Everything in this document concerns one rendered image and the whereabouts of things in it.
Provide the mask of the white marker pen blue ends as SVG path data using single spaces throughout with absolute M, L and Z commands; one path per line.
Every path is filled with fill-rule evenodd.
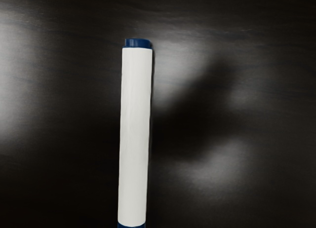
M 122 48 L 118 228 L 145 228 L 152 95 L 151 42 L 127 38 Z

